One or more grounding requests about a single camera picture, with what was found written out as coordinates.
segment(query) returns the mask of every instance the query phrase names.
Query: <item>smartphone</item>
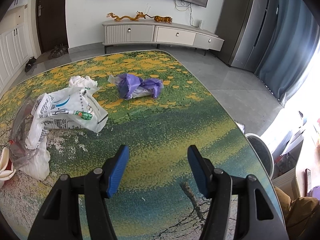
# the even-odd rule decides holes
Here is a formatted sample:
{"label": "smartphone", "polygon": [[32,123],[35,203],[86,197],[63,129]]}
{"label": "smartphone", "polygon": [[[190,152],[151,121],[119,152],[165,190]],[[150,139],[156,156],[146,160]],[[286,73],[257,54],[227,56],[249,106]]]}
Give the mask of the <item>smartphone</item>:
{"label": "smartphone", "polygon": [[305,197],[311,197],[311,170],[305,170]]}

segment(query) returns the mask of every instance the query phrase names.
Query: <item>door handle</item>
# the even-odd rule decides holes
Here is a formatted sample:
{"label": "door handle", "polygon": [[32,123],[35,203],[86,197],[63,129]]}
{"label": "door handle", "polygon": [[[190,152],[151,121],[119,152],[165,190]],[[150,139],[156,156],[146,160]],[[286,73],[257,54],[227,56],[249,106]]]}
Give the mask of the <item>door handle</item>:
{"label": "door handle", "polygon": [[38,6],[38,17],[41,16],[41,9],[42,9],[42,8],[43,8],[43,7],[41,7],[41,5]]}

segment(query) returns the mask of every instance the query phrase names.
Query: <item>dragon figurine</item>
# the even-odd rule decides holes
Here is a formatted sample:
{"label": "dragon figurine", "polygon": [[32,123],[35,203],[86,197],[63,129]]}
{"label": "dragon figurine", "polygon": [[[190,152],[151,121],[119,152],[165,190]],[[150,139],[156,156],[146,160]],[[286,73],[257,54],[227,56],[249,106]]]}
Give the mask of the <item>dragon figurine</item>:
{"label": "dragon figurine", "polygon": [[153,16],[151,17],[150,15],[148,14],[145,14],[146,16],[150,17],[150,18],[154,18],[154,20],[156,22],[167,22],[167,23],[172,23],[172,18],[167,16],[167,17],[161,17],[159,15],[156,15],[156,16]]}
{"label": "dragon figurine", "polygon": [[112,17],[112,18],[115,18],[115,21],[116,22],[119,22],[121,21],[123,18],[128,18],[130,19],[131,21],[138,21],[139,18],[146,18],[146,14],[143,14],[142,12],[137,12],[137,15],[135,16],[135,18],[132,18],[130,16],[122,16],[121,18],[118,16],[118,15],[115,15],[114,13],[108,13],[107,14],[107,17]]}

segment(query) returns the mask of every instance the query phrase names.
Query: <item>brown pants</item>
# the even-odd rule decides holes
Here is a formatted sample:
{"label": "brown pants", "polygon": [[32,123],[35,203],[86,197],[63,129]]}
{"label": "brown pants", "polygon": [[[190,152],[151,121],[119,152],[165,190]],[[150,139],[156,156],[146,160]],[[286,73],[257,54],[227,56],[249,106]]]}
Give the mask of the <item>brown pants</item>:
{"label": "brown pants", "polygon": [[308,226],[308,221],[319,207],[319,200],[313,197],[300,197],[292,201],[290,197],[278,187],[275,187],[285,226],[290,240],[295,240]]}

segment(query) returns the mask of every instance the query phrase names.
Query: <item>dark brown door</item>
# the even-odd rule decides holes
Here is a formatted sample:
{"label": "dark brown door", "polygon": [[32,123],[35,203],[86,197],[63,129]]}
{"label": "dark brown door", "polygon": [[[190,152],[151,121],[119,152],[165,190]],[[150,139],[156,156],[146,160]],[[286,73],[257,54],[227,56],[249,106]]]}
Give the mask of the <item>dark brown door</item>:
{"label": "dark brown door", "polygon": [[68,45],[66,0],[37,0],[37,31],[41,52]]}

